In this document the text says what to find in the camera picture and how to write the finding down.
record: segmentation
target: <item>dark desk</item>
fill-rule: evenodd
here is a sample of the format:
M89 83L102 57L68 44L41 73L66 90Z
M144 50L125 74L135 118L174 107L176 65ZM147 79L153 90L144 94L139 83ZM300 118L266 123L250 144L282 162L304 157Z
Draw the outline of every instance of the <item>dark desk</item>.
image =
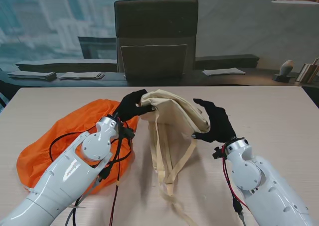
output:
M239 68L245 75L206 76L202 70L193 70L183 74L181 78L127 81L123 73L105 73L99 80L59 80L52 82L43 80L12 79L0 71L0 80L21 87L143 87L143 86L309 86L319 88L319 82L311 84L280 83L272 80L277 70Z

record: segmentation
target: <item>desk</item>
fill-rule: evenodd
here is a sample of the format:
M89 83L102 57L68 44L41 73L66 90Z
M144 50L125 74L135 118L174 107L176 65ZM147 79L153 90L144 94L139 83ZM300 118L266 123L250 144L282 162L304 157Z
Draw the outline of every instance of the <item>desk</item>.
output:
M15 169L19 153L40 138L60 118L99 98L121 100L140 88L28 88L21 89L0 114L0 219L27 192ZM238 136L245 136L254 153L268 159L303 198L310 214L319 220L319 110L300 87L162 87L187 100L214 101L226 108ZM152 168L147 122L140 120L133 140L135 160L124 175L116 201L114 226L185 226L159 196ZM178 175L175 194L199 226L241 226L233 212L221 160L200 141ZM77 213L79 226L108 225L115 186L88 197ZM65 210L54 222L63 226ZM247 226L257 226L245 211Z
M158 79L158 80L136 80L127 81L124 73L105 73L105 76L99 80L59 80L52 82L43 80L19 80L12 79L6 73L0 71L0 80L13 85L23 87L141 87L141 86L293 86L292 83L281 83L272 80L273 74L277 70L239 68L246 72L245 75L219 75L206 76L202 70L188 71L181 78ZM292 76L298 76L298 73L291 73ZM310 86L319 88L319 82L311 84L301 84L300 86Z

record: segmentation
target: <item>black glove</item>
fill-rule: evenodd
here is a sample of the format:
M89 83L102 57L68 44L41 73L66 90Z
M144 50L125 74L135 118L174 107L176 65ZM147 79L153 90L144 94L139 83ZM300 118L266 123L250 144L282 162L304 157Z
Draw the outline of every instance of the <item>black glove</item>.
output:
M135 117L136 115L143 115L145 113L153 111L152 105L144 107L137 106L137 104L141 101L141 97L146 93L147 91L143 89L126 95L122 99L119 106L113 112L113 115L117 113L117 117L119 117L121 121L127 121Z
M231 126L224 108L218 108L214 103L202 99L194 99L194 102L205 108L210 121L210 131L208 133L194 133L195 139L220 143L226 143L236 137L236 133Z

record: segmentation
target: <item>bag handle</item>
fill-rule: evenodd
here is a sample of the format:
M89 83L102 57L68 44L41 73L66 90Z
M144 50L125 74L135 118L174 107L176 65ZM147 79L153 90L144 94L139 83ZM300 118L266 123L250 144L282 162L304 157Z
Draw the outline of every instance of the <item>bag handle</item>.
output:
M187 160L190 158L191 154L193 153L194 149L196 148L196 140L192 139L191 144L188 147L184 156L179 160L179 162L175 165L175 167L172 167L166 128L165 128L165 125L158 123L159 116L160 114L158 110L156 109L155 123L150 122L149 128L150 128L151 136L153 139L153 144L151 144L151 155L152 155L153 167L158 173L160 195L166 201L173 204L177 214L182 219L184 219L184 221L187 222L189 226L197 226L194 220L184 213L181 203L173 194L174 181L178 173L181 171L181 169L183 168L183 166L185 165L185 163L187 162ZM164 145L165 145L165 160L167 164L167 169L169 171L167 174L167 177L165 177L165 167L164 167L163 157L162 157L161 148L160 148L160 132L161 132L162 140L164 141ZM162 188L163 186L166 187L167 193L163 190Z

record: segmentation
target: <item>orange bag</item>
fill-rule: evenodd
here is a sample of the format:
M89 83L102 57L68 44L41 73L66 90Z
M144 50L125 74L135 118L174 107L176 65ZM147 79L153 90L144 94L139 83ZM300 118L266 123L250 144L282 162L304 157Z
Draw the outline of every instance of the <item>orange bag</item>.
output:
M51 149L51 155L53 160L56 159L82 132L89 130L90 133L96 132L95 123L98 122L103 116L107 114L112 114L116 107L119 105L117 101L99 99L95 100L80 109L68 114L64 118L58 120L53 127L44 134L35 143L29 145L24 149L18 157L16 162L17 172L22 184L28 186L29 188L34 188L44 171L52 163L49 156L49 147L51 143L58 137L67 135L58 141L56 141ZM131 120L127 121L127 124L134 131L136 130L139 118L136 116ZM114 154L117 149L117 141L115 141L111 146L111 152ZM77 155L81 155L80 147L77 147ZM127 139L123 139L121 145L121 151L119 158L125 157L130 152L130 147L128 145ZM132 158L133 152L128 158L120 162L120 176L126 171L129 162ZM111 173L106 180L103 180L92 193L98 192L101 188L116 182L119 164L116 163L111 169Z

